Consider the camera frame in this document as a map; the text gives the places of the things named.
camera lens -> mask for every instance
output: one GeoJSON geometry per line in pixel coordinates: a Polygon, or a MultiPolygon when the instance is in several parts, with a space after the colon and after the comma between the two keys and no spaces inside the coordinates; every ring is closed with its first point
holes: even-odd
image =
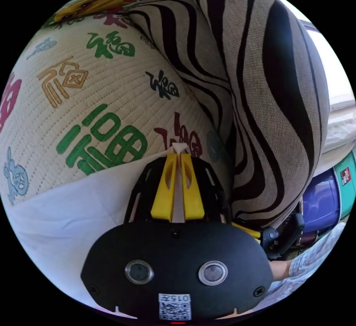
{"type": "Polygon", "coordinates": [[[125,267],[125,275],[134,284],[146,284],[154,276],[151,266],[142,260],[133,260],[125,267]]]}
{"type": "Polygon", "coordinates": [[[198,277],[205,285],[219,285],[227,277],[227,266],[217,260],[207,262],[200,267],[198,277]]]}

chinese character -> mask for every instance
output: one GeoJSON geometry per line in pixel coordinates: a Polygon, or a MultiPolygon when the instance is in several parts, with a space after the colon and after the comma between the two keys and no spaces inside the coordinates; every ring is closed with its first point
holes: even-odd
{"type": "Polygon", "coordinates": [[[51,38],[48,37],[42,43],[36,45],[34,52],[31,55],[29,55],[26,58],[26,60],[31,58],[36,53],[44,52],[45,50],[53,48],[56,44],[57,44],[57,42],[55,40],[51,40],[51,38]]]}
{"type": "MultiPolygon", "coordinates": [[[[94,109],[82,121],[82,125],[85,127],[90,126],[95,118],[102,113],[107,106],[108,105],[106,104],[102,104],[94,109]]],[[[86,175],[89,175],[96,171],[141,159],[148,146],[146,137],[133,126],[126,126],[122,130],[119,130],[120,126],[121,120],[115,113],[108,112],[102,116],[91,127],[91,134],[83,136],[69,153],[66,158],[67,166],[73,168],[76,161],[79,159],[77,167],[86,175]],[[111,123],[111,128],[103,133],[103,126],[107,122],[111,123]],[[102,154],[96,147],[88,146],[92,141],[92,137],[99,142],[111,140],[104,154],[102,154]]],[[[79,135],[80,131],[81,127],[79,125],[73,126],[57,145],[57,153],[63,154],[79,135]]]]}
{"type": "Polygon", "coordinates": [[[53,108],[56,108],[57,105],[62,103],[62,99],[55,91],[54,86],[65,99],[68,99],[69,95],[64,88],[81,89],[86,77],[88,76],[88,71],[79,69],[79,65],[77,63],[69,61],[72,58],[73,56],[70,56],[61,62],[50,66],[37,75],[39,80],[46,77],[46,79],[42,82],[42,89],[53,108]],[[60,65],[61,67],[57,73],[55,68],[60,65]]]}
{"type": "Polygon", "coordinates": [[[121,28],[127,28],[127,25],[124,22],[129,22],[125,17],[121,17],[121,16],[119,16],[117,14],[113,14],[113,13],[96,14],[93,18],[94,19],[105,18],[104,24],[106,26],[111,26],[112,24],[116,24],[118,27],[121,27],[121,28]]]}
{"type": "Polygon", "coordinates": [[[14,77],[15,74],[11,73],[0,103],[0,132],[4,127],[5,121],[8,119],[12,110],[14,109],[17,96],[19,95],[22,80],[17,79],[13,84],[11,84],[14,77]]]}
{"type": "Polygon", "coordinates": [[[118,36],[118,33],[119,32],[115,30],[109,33],[105,37],[106,38],[105,44],[102,38],[100,37],[96,38],[98,36],[97,33],[88,33],[92,37],[89,39],[86,48],[92,49],[95,48],[96,46],[96,52],[95,52],[96,58],[100,58],[103,55],[107,59],[112,59],[113,55],[111,52],[115,54],[125,55],[125,56],[134,56],[135,47],[131,43],[121,42],[121,37],[118,36]]]}
{"type": "MultiPolygon", "coordinates": [[[[155,128],[154,131],[160,134],[163,138],[164,147],[168,149],[168,133],[165,128],[155,128]]],[[[202,146],[198,134],[195,131],[188,133],[185,125],[180,123],[180,114],[178,112],[174,113],[174,135],[178,138],[179,143],[186,143],[189,147],[190,154],[192,157],[200,157],[203,154],[202,146]]],[[[177,143],[176,138],[171,138],[169,140],[169,147],[173,143],[177,143]]]]}
{"type": "Polygon", "coordinates": [[[11,205],[14,205],[17,195],[23,196],[26,194],[29,188],[29,179],[25,169],[21,165],[15,165],[14,159],[11,158],[10,147],[7,149],[7,163],[4,165],[4,175],[9,187],[7,197],[11,205]]]}
{"type": "Polygon", "coordinates": [[[158,93],[160,98],[166,97],[168,100],[171,99],[171,96],[179,97],[179,92],[177,86],[169,82],[167,77],[164,76],[163,70],[159,71],[158,80],[154,79],[154,75],[145,71],[145,73],[149,76],[150,79],[150,87],[153,91],[158,89],[158,93]]]}
{"type": "Polygon", "coordinates": [[[63,27],[63,23],[67,23],[68,26],[71,26],[74,23],[82,22],[84,19],[85,17],[79,17],[79,18],[71,19],[67,22],[57,22],[53,24],[53,29],[61,29],[63,27]]]}

orange chinese character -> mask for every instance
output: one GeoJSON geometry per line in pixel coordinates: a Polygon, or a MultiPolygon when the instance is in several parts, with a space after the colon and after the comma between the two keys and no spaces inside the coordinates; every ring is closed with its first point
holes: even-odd
{"type": "Polygon", "coordinates": [[[37,75],[39,80],[44,79],[42,82],[42,89],[53,108],[56,108],[63,102],[55,91],[54,86],[65,99],[68,99],[69,95],[64,88],[81,89],[88,76],[88,71],[80,69],[79,64],[69,61],[72,58],[73,56],[70,56],[59,63],[50,66],[37,75]],[[59,81],[59,79],[62,79],[61,76],[64,76],[62,83],[59,81]]]}

black and beige striped cushion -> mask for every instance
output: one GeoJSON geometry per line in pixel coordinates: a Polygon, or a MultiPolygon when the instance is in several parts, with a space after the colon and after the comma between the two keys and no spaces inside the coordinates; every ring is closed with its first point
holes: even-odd
{"type": "Polygon", "coordinates": [[[280,225],[313,176],[329,115],[303,26],[279,0],[144,0],[129,15],[233,146],[235,218],[280,225]]]}

qr code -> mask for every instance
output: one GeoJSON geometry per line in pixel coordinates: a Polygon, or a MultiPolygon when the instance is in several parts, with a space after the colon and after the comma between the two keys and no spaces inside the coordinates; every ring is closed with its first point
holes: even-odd
{"type": "Polygon", "coordinates": [[[190,303],[159,303],[159,318],[161,320],[191,320],[190,303]]]}

